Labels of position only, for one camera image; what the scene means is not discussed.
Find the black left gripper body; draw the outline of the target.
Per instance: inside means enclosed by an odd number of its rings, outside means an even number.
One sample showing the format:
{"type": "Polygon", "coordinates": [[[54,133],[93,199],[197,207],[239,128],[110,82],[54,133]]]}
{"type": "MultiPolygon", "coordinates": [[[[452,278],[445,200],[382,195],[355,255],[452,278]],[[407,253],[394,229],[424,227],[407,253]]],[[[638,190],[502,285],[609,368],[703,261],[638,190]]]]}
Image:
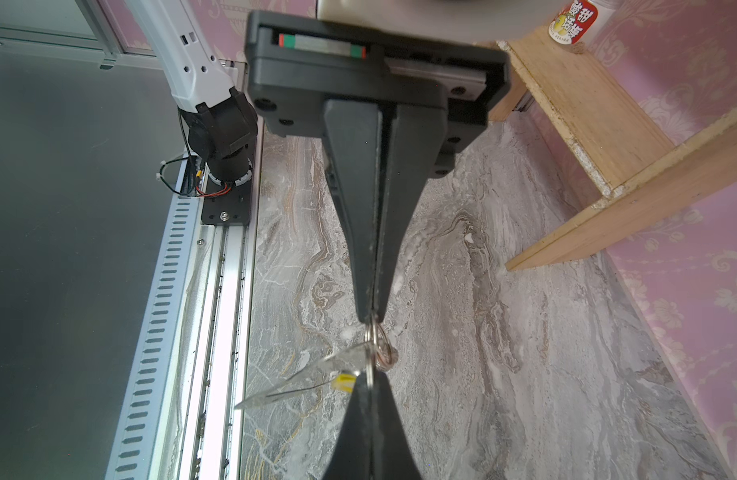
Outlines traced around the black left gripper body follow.
{"type": "Polygon", "coordinates": [[[454,168],[511,88],[509,56],[499,50],[272,11],[248,15],[244,53],[250,101],[278,136],[324,136],[330,99],[446,108],[433,178],[454,168]]]}

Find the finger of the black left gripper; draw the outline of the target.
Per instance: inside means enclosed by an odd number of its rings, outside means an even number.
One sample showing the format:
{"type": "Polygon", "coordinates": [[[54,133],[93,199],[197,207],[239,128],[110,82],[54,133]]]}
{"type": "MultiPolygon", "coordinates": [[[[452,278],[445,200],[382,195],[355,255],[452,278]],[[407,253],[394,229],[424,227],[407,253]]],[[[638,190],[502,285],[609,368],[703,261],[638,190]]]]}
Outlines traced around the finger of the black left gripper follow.
{"type": "Polygon", "coordinates": [[[373,103],[330,99],[324,103],[326,180],[344,230],[356,314],[375,314],[381,114],[373,103]]]}
{"type": "Polygon", "coordinates": [[[404,234],[447,130],[447,110],[400,105],[382,122],[372,316],[385,315],[404,234]]]}

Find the yellow key tag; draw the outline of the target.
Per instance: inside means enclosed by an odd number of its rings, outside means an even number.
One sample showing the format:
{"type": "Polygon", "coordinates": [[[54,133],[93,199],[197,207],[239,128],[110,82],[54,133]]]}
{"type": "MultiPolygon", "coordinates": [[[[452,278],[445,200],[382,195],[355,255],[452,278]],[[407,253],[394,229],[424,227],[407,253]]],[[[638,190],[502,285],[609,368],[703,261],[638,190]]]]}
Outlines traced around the yellow key tag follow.
{"type": "Polygon", "coordinates": [[[336,378],[330,382],[332,389],[338,390],[344,393],[352,393],[354,391],[354,385],[356,385],[356,379],[358,376],[352,373],[340,373],[336,375],[336,378]]]}

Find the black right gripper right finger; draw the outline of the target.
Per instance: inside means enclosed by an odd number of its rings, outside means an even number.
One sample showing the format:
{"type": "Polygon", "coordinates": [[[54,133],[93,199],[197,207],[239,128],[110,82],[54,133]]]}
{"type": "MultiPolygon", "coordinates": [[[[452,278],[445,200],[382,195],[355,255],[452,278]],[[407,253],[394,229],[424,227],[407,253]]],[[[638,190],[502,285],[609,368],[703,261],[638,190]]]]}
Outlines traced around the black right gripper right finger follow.
{"type": "Polygon", "coordinates": [[[385,373],[376,373],[373,376],[370,406],[369,478],[421,479],[385,373]]]}

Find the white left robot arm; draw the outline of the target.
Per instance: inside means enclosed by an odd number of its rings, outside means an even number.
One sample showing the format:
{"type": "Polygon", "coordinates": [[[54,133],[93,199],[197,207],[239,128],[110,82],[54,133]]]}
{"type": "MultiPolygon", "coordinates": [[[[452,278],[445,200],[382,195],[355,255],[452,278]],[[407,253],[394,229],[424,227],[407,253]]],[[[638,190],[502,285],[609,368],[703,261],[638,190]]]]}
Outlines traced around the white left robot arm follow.
{"type": "Polygon", "coordinates": [[[222,183],[246,174],[264,121],[318,138],[350,254],[358,320],[382,322],[402,239],[430,178],[488,124],[511,87],[505,52],[252,11],[236,85],[186,1],[128,5],[156,54],[190,147],[222,183]]]}

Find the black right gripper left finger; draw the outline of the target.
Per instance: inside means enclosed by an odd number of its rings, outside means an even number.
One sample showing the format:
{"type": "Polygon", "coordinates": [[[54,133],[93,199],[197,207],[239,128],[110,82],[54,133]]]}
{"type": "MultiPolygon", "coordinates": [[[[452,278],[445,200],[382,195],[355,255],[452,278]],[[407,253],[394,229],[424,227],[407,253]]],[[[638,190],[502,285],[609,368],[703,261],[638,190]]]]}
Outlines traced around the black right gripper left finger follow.
{"type": "Polygon", "coordinates": [[[360,374],[350,395],[344,422],[323,480],[369,478],[371,468],[370,392],[366,374],[360,374]]]}

